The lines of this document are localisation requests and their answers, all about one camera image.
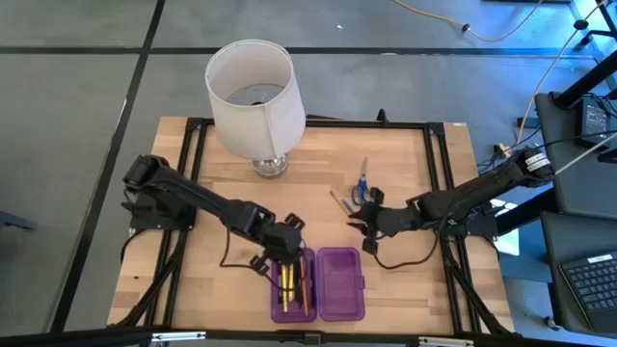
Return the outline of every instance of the black keyboard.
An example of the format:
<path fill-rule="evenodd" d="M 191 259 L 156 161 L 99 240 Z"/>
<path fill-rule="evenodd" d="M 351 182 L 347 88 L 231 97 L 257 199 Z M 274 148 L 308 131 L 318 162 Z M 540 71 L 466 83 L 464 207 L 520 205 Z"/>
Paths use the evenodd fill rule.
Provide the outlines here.
<path fill-rule="evenodd" d="M 562 264 L 560 269 L 589 325 L 605 331 L 598 329 L 604 325 L 600 321 L 608 314 L 617 319 L 617 252 Z"/>

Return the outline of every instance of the lamp base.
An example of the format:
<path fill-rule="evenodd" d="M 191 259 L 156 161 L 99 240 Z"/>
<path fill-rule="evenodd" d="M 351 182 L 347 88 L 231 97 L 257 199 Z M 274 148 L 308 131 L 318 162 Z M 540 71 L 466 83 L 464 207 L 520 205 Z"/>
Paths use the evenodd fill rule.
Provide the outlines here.
<path fill-rule="evenodd" d="M 262 178 L 277 178 L 287 171 L 287 154 L 281 158 L 254 160 L 253 169 Z"/>

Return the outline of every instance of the scissors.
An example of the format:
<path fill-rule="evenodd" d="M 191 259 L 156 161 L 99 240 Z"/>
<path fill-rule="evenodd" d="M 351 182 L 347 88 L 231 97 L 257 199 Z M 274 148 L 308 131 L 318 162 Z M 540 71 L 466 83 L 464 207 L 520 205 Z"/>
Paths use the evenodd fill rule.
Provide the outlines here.
<path fill-rule="evenodd" d="M 368 170 L 368 158 L 364 157 L 362 162 L 362 170 L 360 171 L 360 179 L 358 184 L 351 191 L 351 200 L 355 205 L 360 206 L 363 202 L 370 201 L 370 191 L 366 185 L 366 171 Z"/>

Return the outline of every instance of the lamp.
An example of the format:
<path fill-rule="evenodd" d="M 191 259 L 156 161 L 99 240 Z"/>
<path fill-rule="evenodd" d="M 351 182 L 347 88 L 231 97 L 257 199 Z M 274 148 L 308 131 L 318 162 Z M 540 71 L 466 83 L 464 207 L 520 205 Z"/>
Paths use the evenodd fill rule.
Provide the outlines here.
<path fill-rule="evenodd" d="M 282 175 L 306 122 L 289 53 L 265 40 L 234 42 L 210 59 L 205 85 L 223 146 L 262 177 Z"/>

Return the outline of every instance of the purple plastic box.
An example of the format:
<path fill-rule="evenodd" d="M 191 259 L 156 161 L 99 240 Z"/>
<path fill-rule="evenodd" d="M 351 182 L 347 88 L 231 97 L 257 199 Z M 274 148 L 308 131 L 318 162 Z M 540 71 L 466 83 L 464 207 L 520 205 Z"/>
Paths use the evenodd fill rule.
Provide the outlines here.
<path fill-rule="evenodd" d="M 358 321 L 364 318 L 364 277 L 360 264 L 360 254 L 352 247 L 322 248 L 314 256 L 312 250 L 305 250 L 308 268 L 308 284 L 316 293 L 314 306 L 321 318 L 328 322 Z M 279 283 L 278 264 L 272 266 L 272 278 Z M 271 291 L 271 317 L 276 323 L 312 322 L 316 310 L 311 309 L 308 317 L 297 303 L 290 303 L 287 312 L 279 304 L 279 293 L 275 286 Z"/>

